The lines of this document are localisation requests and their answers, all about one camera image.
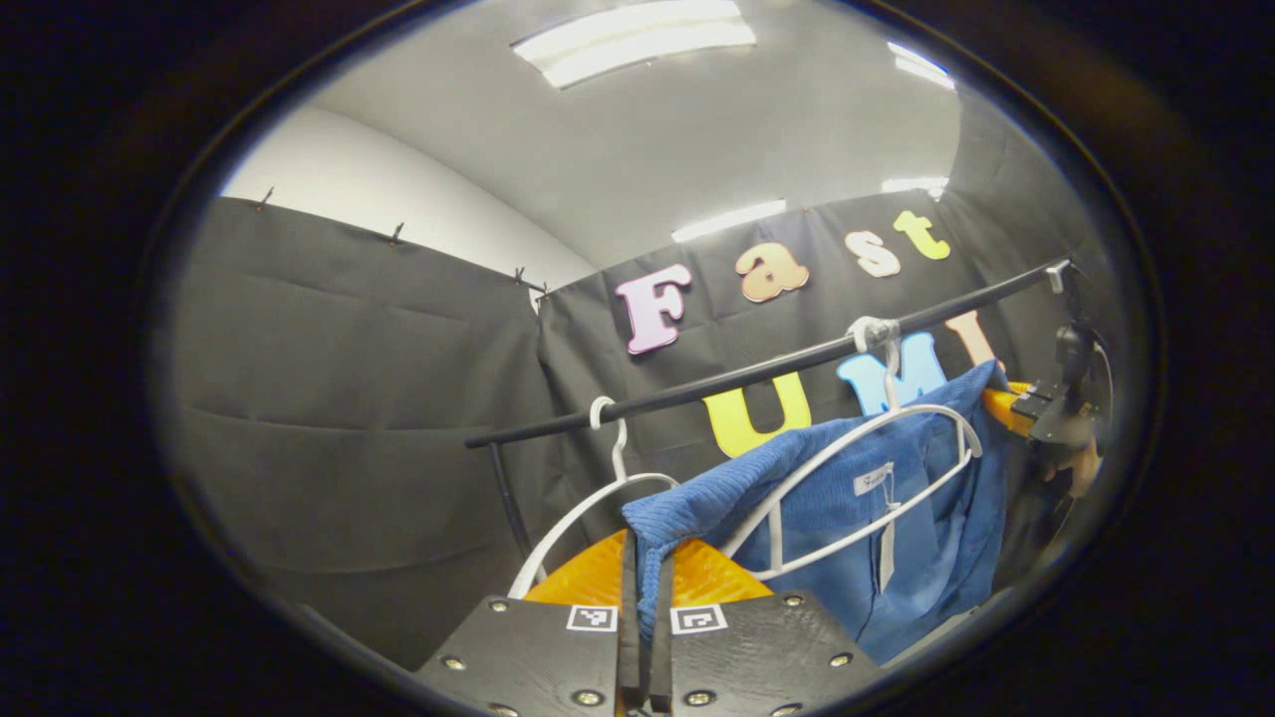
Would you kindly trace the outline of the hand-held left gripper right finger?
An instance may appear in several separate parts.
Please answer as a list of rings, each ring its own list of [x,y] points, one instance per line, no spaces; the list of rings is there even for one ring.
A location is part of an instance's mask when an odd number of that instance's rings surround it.
[[[666,716],[816,716],[884,671],[811,592],[688,540],[660,563],[649,698]]]

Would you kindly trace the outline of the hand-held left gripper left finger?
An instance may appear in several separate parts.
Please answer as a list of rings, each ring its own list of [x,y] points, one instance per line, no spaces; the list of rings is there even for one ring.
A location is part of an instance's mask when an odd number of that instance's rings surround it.
[[[479,600],[414,680],[470,716],[623,716],[641,700],[635,603],[622,529],[524,597]]]

